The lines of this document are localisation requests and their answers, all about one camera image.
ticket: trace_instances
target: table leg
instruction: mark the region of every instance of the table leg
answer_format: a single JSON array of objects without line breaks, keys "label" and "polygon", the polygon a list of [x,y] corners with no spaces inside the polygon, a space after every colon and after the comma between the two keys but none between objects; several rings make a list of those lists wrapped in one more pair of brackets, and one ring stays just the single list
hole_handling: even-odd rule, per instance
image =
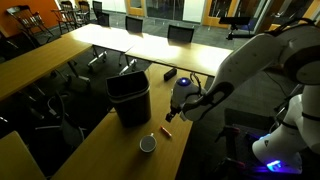
[{"label": "table leg", "polygon": [[89,67],[89,71],[92,72],[93,71],[93,67],[92,64],[94,62],[96,62],[99,58],[101,58],[103,56],[103,62],[105,62],[105,59],[107,58],[107,52],[103,51],[101,54],[98,54],[97,49],[95,48],[95,46],[92,46],[93,48],[93,54],[95,56],[94,59],[92,59],[89,63],[88,63],[88,67]]},{"label": "table leg", "polygon": [[135,70],[136,63],[137,63],[137,59],[132,59],[132,60],[129,62],[128,56],[126,56],[126,61],[127,61],[127,66],[124,67],[124,68],[120,71],[119,75],[123,75],[124,72],[125,72],[130,66],[132,66],[132,71]]},{"label": "table leg", "polygon": [[[80,79],[80,80],[85,81],[86,84],[87,84],[87,86],[89,87],[89,86],[90,86],[90,79],[87,78],[87,77],[84,77],[84,76],[80,76],[80,75],[78,74],[78,72],[76,71],[76,69],[72,66],[72,64],[71,64],[70,62],[68,62],[68,65],[69,65],[69,67],[71,68],[74,76],[75,76],[76,78]],[[71,84],[71,81],[72,81],[71,76],[68,75],[68,82],[67,82],[67,84],[70,85],[70,84]]]}]

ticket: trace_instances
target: cable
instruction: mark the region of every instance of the cable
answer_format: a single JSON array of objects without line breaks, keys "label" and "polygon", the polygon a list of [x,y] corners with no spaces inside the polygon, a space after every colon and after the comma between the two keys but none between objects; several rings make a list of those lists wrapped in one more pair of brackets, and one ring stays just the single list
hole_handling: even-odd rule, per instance
[{"label": "cable", "polygon": [[280,87],[282,93],[284,94],[285,97],[288,97],[288,95],[284,92],[282,86],[280,83],[278,83],[276,80],[274,80],[266,71],[263,71],[264,73],[266,73],[266,75],[273,81],[275,82],[276,84],[278,84],[278,86]]}]

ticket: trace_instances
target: chair backrest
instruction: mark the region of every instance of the chair backrest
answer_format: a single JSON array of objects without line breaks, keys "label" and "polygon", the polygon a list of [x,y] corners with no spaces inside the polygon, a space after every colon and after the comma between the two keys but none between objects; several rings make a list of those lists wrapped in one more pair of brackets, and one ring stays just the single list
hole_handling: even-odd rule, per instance
[{"label": "chair backrest", "polygon": [[13,6],[7,9],[7,12],[13,16],[25,29],[44,24],[38,12],[32,13],[28,5]]},{"label": "chair backrest", "polygon": [[126,16],[126,30],[134,33],[141,33],[143,20]]},{"label": "chair backrest", "polygon": [[79,1],[78,4],[82,12],[90,12],[90,4],[88,1]]},{"label": "chair backrest", "polygon": [[92,6],[93,6],[93,12],[96,15],[98,19],[98,14],[97,12],[102,12],[102,2],[100,1],[92,1]]},{"label": "chair backrest", "polygon": [[71,1],[61,1],[61,9],[64,11],[73,11],[73,6]]},{"label": "chair backrest", "polygon": [[58,112],[61,119],[61,130],[63,138],[68,145],[72,147],[78,147],[84,140],[83,132],[80,126],[72,121],[66,114],[64,102],[59,92],[56,92],[54,97],[55,103],[57,105],[57,108],[55,110]]},{"label": "chair backrest", "polygon": [[79,1],[79,8],[80,8],[80,16],[84,20],[86,24],[90,22],[90,5],[88,1]]},{"label": "chair backrest", "polygon": [[97,21],[98,24],[101,26],[110,27],[110,20],[109,20],[109,14],[104,12],[97,12]]},{"label": "chair backrest", "polygon": [[167,38],[181,42],[192,42],[194,29],[169,25]]}]

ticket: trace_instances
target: small object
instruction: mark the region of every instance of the small object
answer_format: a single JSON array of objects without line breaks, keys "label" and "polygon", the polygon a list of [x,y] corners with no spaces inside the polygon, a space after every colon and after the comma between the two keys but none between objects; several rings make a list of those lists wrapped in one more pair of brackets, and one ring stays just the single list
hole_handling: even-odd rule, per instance
[{"label": "small object", "polygon": [[157,146],[157,140],[154,138],[153,133],[150,135],[144,136],[140,140],[140,149],[145,153],[150,153],[154,151]]},{"label": "small object", "polygon": [[171,79],[176,74],[177,74],[177,69],[176,68],[172,68],[170,71],[166,72],[163,75],[163,79],[164,79],[164,81],[168,81],[169,79]]},{"label": "small object", "polygon": [[168,137],[172,137],[172,134],[163,126],[160,126],[160,129],[162,130],[162,132],[164,132]]}]

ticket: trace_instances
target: orange wall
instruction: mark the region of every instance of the orange wall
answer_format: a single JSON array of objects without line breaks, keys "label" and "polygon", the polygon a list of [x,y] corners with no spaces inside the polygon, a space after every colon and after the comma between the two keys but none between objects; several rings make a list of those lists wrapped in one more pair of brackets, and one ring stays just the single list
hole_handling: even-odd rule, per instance
[{"label": "orange wall", "polygon": [[57,25],[55,15],[50,12],[51,9],[58,8],[54,0],[3,0],[0,1],[0,30],[6,37],[20,32],[16,20],[6,11],[16,5],[29,5],[33,13],[39,11],[47,28]]}]

